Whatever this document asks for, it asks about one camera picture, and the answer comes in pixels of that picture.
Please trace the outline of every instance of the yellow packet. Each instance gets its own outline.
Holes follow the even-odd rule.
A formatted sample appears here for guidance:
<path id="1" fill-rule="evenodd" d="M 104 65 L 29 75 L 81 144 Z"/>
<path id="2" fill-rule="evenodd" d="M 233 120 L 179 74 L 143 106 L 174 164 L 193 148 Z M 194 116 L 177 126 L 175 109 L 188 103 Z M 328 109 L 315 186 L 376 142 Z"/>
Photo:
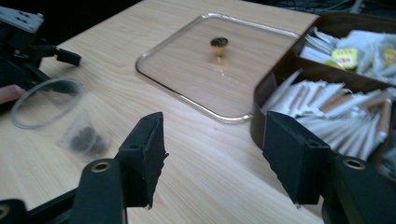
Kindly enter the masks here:
<path id="1" fill-rule="evenodd" d="M 343 66 L 341 66 L 340 64 L 334 62 L 333 60 L 327 60 L 326 62 L 324 62 L 324 64 L 329 65 L 329 66 L 334 67 L 334 68 L 339 68 L 339 69 L 345 70 Z"/>
<path id="2" fill-rule="evenodd" d="M 396 49 L 385 49 L 384 51 L 385 65 L 387 67 L 396 63 Z"/>
<path id="3" fill-rule="evenodd" d="M 358 50 L 354 48 L 335 49 L 332 57 L 345 69 L 354 69 L 358 64 Z"/>

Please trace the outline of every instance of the brown box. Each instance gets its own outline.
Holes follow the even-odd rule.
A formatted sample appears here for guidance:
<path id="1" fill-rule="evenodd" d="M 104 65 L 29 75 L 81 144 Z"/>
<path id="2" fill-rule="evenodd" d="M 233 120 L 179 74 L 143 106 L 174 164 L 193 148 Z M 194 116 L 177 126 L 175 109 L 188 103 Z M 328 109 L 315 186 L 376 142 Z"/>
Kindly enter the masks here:
<path id="1" fill-rule="evenodd" d="M 345 83 L 346 88 L 353 92 L 368 92 L 394 87 L 388 83 L 363 77 L 354 72 L 333 68 L 328 65 L 315 63 L 300 57 L 299 53 L 301 52 L 305 42 L 304 37 L 311 34 L 313 32 L 313 27 L 315 26 L 318 27 L 321 32 L 338 38 L 346 37 L 352 30 L 396 34 L 396 21 L 385 18 L 361 14 L 330 13 L 316 19 L 256 86 L 254 91 L 253 119 L 250 125 L 250 134 L 256 145 L 261 149 L 263 147 L 265 116 L 260 111 L 260 108 L 283 80 L 301 68 L 304 71 L 299 75 L 296 82 L 302 80 L 324 80 L 327 82 Z M 393 106 L 389 137 L 391 136 L 392 129 L 395 126 L 395 118 L 396 110 L 395 106 Z M 389 143 L 389 137 L 375 150 L 369 158 L 369 162 L 380 162 L 381 156 Z"/>

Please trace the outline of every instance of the clamp jaw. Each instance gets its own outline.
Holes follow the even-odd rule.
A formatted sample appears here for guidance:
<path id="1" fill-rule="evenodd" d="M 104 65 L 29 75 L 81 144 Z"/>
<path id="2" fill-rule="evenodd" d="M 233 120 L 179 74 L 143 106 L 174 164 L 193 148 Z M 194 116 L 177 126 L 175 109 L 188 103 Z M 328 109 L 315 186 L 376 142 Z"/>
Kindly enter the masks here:
<path id="1" fill-rule="evenodd" d="M 396 191 L 374 165 L 344 155 L 294 118 L 268 111 L 262 155 L 295 204 L 323 198 L 326 224 L 395 223 Z"/>
<path id="2" fill-rule="evenodd" d="M 163 113 L 143 117 L 114 159 L 85 166 L 76 189 L 27 211 L 19 199 L 0 201 L 0 224 L 121 224 L 129 207 L 148 207 L 168 156 Z"/>

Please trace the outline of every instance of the clear plastic cup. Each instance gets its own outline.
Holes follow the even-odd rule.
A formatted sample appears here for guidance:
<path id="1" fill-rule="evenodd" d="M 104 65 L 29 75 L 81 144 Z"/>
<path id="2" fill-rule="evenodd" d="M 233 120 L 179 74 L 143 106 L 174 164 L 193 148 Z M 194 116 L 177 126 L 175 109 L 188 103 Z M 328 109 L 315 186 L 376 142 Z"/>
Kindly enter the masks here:
<path id="1" fill-rule="evenodd" d="M 93 118 L 84 90 L 73 78 L 54 78 L 26 92 L 11 110 L 12 122 L 19 128 L 35 130 L 55 139 L 84 161 L 93 161 L 106 154 L 110 138 L 104 126 Z"/>

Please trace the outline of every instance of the wooden tabletop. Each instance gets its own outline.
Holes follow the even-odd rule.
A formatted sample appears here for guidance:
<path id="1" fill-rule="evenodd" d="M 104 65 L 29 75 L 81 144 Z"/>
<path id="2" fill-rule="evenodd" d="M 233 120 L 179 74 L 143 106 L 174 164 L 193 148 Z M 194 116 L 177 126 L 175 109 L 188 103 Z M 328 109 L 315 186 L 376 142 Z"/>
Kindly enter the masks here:
<path id="1" fill-rule="evenodd" d="M 316 18 L 239 0 L 144 0 L 60 45 L 82 56 L 80 67 L 46 58 L 40 69 L 83 83 L 82 103 L 111 138 L 107 158 L 141 118 L 163 112 L 170 156 L 153 208 L 128 209 L 129 223 L 322 223 L 320 205 L 292 203 L 252 141 L 249 122 L 216 121 L 136 72 L 139 56 L 208 12 L 296 34 Z M 17 128 L 10 111 L 0 115 L 0 139 L 0 200 L 22 199 L 33 209 L 78 186 L 87 162 L 41 132 Z"/>

